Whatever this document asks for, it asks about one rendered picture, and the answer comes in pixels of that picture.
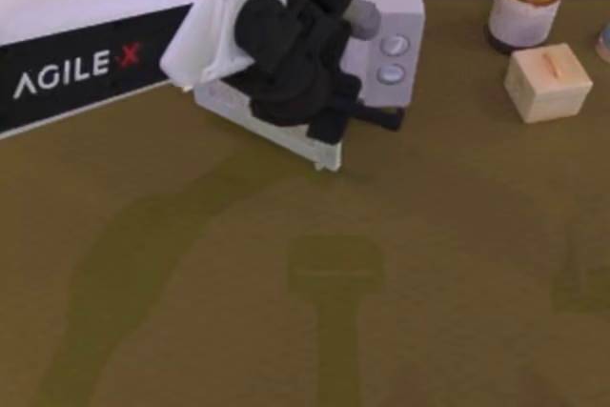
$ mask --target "beige cube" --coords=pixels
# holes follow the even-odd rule
[[[511,55],[504,87],[526,123],[574,116],[593,82],[566,44]]]

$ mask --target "tissue box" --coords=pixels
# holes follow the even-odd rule
[[[593,82],[566,44],[515,51],[504,80],[525,123],[574,116]]]

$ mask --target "jar label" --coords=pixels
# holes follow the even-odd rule
[[[516,48],[535,47],[549,35],[560,0],[534,6],[520,0],[494,0],[489,30],[497,40]]]

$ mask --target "robotic arm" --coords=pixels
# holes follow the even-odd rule
[[[397,130],[339,66],[354,0],[0,0],[0,138],[142,92],[222,80],[252,115],[337,144],[350,117]]]

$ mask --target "red x letter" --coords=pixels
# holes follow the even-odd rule
[[[140,62],[140,58],[138,57],[137,53],[141,48],[142,44],[139,42],[132,43],[131,45],[123,45],[123,47],[121,47],[123,55],[114,57],[118,63],[118,67],[125,69],[128,66]]]

